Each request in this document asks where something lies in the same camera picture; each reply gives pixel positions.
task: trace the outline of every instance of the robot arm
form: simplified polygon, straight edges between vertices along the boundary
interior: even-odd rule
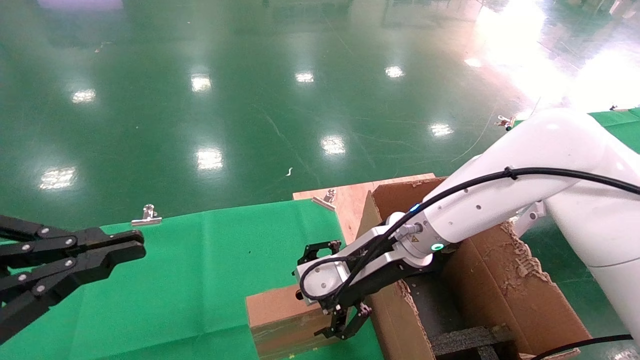
[[[505,167],[548,166],[640,184],[638,154],[588,115],[560,109],[520,124],[464,164],[423,201]],[[359,326],[356,323],[349,328],[351,323],[344,325],[340,320],[346,318],[345,308],[356,306],[357,317],[366,318],[371,312],[367,308],[361,311],[366,295],[408,275],[429,271],[435,252],[506,221],[518,209],[539,200],[544,201],[631,335],[640,339],[640,311],[635,307],[640,299],[640,287],[636,286],[640,283],[640,241],[632,233],[640,218],[640,197],[600,183],[547,175],[479,184],[417,212],[393,233],[396,242],[368,262],[344,289],[342,283],[354,269],[355,259],[379,244],[380,236],[403,213],[394,213],[386,224],[371,229],[336,254],[299,263],[294,272],[299,281],[309,268],[313,269],[301,284],[309,295],[303,298],[309,304],[318,301],[327,312],[333,311],[332,327],[319,332],[327,337],[352,336]],[[338,290],[339,299],[334,299],[332,295]]]

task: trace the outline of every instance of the small cardboard box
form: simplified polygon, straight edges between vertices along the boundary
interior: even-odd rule
[[[395,211],[404,211],[444,178],[385,184],[365,202],[358,236]],[[591,338],[540,262],[505,223],[465,241],[442,273],[469,327],[506,324],[522,358]],[[398,281],[370,296],[372,320],[386,360],[434,359],[410,295]],[[570,357],[579,350],[564,353]]]

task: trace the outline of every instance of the green floor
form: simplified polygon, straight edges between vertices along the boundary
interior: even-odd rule
[[[498,115],[637,106],[640,2],[580,3],[0,1],[0,212],[77,229],[444,176],[504,134]],[[620,331],[553,244],[589,330]]]

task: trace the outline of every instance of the green cloth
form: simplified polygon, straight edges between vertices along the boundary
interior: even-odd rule
[[[129,224],[103,227],[106,233]],[[257,359],[244,298],[295,283],[308,243],[342,239],[310,200],[166,218],[140,228],[147,256],[118,265],[0,347],[0,359]],[[296,359],[383,359],[371,322]]]

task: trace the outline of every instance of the black cable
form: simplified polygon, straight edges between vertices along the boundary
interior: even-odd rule
[[[586,345],[599,344],[599,343],[609,343],[612,341],[620,341],[620,340],[633,340],[633,337],[629,334],[625,335],[612,335],[612,336],[602,336],[601,338],[593,338],[588,340],[582,340],[575,343],[563,345],[561,347],[553,348],[551,350],[545,351],[540,355],[534,356],[531,360],[542,360],[547,356],[551,356],[553,354],[557,354],[559,352],[571,350],[576,347],[583,347]]]
[[[307,293],[307,291],[305,289],[305,286],[304,286],[305,279],[307,278],[307,275],[313,269],[319,267],[322,264],[334,263],[336,261],[352,261],[352,260],[358,259],[359,257],[360,256],[338,256],[336,258],[325,258],[325,259],[320,259],[320,260],[316,261],[312,266],[308,267],[305,270],[305,272],[302,273],[302,276],[300,277],[300,292],[302,292],[302,295],[304,295],[309,300],[324,299],[327,296],[333,295],[334,293],[336,293],[336,291],[338,291],[338,289],[342,288],[342,284],[340,284],[337,288],[333,289],[329,293],[323,294],[321,296],[310,295],[309,293]]]
[[[340,295],[342,294],[344,289],[346,289],[353,282],[353,279],[358,275],[358,273],[362,270],[362,268],[364,268],[366,264],[371,262],[372,259],[378,257],[380,255],[381,249],[385,249],[386,247],[388,247],[389,245],[391,245],[396,241],[396,239],[391,237],[391,235],[394,232],[396,232],[402,225],[407,223],[407,221],[409,221],[409,219],[414,217],[417,213],[419,213],[420,211],[424,211],[429,206],[433,205],[434,203],[450,195],[453,195],[454,193],[470,188],[472,186],[480,185],[480,184],[487,183],[489,181],[498,180],[498,179],[505,179],[508,177],[512,178],[513,180],[516,180],[518,179],[518,176],[523,176],[523,175],[550,175],[550,176],[572,177],[574,179],[587,180],[595,183],[604,184],[607,186],[612,186],[614,188],[618,188],[626,192],[640,195],[640,187],[636,185],[626,183],[624,181],[620,181],[617,179],[612,179],[606,176],[590,174],[588,172],[583,172],[578,170],[567,170],[567,169],[561,169],[561,168],[528,167],[528,168],[512,169],[512,168],[506,167],[502,172],[494,172],[492,174],[480,176],[475,179],[465,181],[464,183],[452,186],[451,188],[448,188],[443,192],[440,192],[434,195],[433,197],[429,198],[427,201],[421,203],[417,208],[413,209],[413,211],[409,211],[408,213],[404,214],[404,216],[400,218],[400,220],[398,220],[391,227],[389,227],[389,229],[382,236],[380,236],[375,243],[373,243],[369,247],[369,251],[367,251],[367,253],[360,258],[360,260],[358,261],[358,263],[356,263],[353,269],[351,269],[351,273],[349,274],[349,277],[347,277],[347,279],[336,290],[330,293],[330,295],[333,295],[332,297],[335,303],[334,305],[337,304],[337,300],[340,298]],[[315,268],[315,266],[311,266],[309,269],[307,269],[307,272],[312,270],[313,268]],[[304,293],[303,289],[304,289],[304,283],[301,281],[300,290],[302,290]]]

